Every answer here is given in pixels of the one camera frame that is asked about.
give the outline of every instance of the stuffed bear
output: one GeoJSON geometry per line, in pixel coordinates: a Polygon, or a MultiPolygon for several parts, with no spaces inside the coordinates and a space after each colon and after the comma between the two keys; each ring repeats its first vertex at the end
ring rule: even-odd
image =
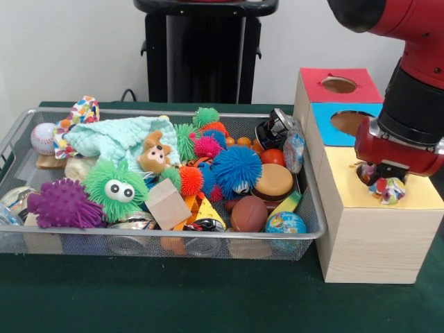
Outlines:
{"type": "Polygon", "coordinates": [[[159,130],[148,134],[146,137],[144,141],[144,153],[137,158],[143,171],[160,174],[169,167],[170,161],[167,155],[171,152],[171,147],[161,144],[161,138],[162,132],[159,130]]]}

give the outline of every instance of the green spiky ball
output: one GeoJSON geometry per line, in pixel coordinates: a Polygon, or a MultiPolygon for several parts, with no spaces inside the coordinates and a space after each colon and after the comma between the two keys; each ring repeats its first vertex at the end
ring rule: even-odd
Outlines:
{"type": "Polygon", "coordinates": [[[200,133],[196,127],[190,123],[174,124],[174,129],[178,136],[178,151],[181,161],[191,161],[196,159],[194,153],[194,142],[189,138],[191,133],[196,134],[196,139],[200,138],[200,133]]]}
{"type": "Polygon", "coordinates": [[[139,206],[148,199],[144,179],[128,170],[127,161],[120,162],[117,168],[111,161],[97,162],[83,184],[88,199],[103,206],[108,223],[139,211],[139,206]]]}
{"type": "Polygon", "coordinates": [[[219,112],[215,108],[199,108],[193,117],[193,125],[197,128],[215,121],[219,121],[219,112]]]}
{"type": "Polygon", "coordinates": [[[174,187],[179,191],[182,188],[182,178],[180,177],[179,170],[176,168],[167,168],[163,170],[160,174],[159,181],[169,178],[169,180],[173,183],[174,187]]]}

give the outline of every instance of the white wall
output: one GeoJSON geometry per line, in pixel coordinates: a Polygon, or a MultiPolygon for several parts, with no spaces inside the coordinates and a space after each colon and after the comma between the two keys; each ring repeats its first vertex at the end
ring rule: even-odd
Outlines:
{"type": "MultiPolygon", "coordinates": [[[[367,67],[381,91],[400,41],[340,26],[327,0],[281,0],[262,18],[253,103],[293,103],[299,67],[367,67]]],[[[40,101],[148,98],[144,13],[131,0],[0,0],[0,136],[40,101]]]]}

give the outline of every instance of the circular hole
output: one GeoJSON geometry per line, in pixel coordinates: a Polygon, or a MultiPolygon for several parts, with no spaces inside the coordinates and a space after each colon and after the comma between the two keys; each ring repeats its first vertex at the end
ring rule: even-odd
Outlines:
{"type": "Polygon", "coordinates": [[[333,127],[342,133],[356,137],[359,125],[365,117],[373,117],[371,114],[362,111],[340,111],[332,115],[330,122],[333,127]]]}
{"type": "Polygon", "coordinates": [[[357,84],[347,78],[338,76],[329,76],[322,81],[322,86],[331,92],[337,94],[349,94],[358,88],[357,84]]]}

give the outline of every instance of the stacked boxes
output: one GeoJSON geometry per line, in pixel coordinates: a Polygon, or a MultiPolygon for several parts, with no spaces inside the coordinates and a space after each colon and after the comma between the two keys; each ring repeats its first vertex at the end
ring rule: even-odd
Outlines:
{"type": "Polygon", "coordinates": [[[323,202],[328,229],[316,245],[326,282],[416,281],[444,215],[429,178],[409,176],[407,195],[387,206],[368,193],[352,166],[362,117],[382,98],[365,69],[301,69],[295,110],[323,202]]]}

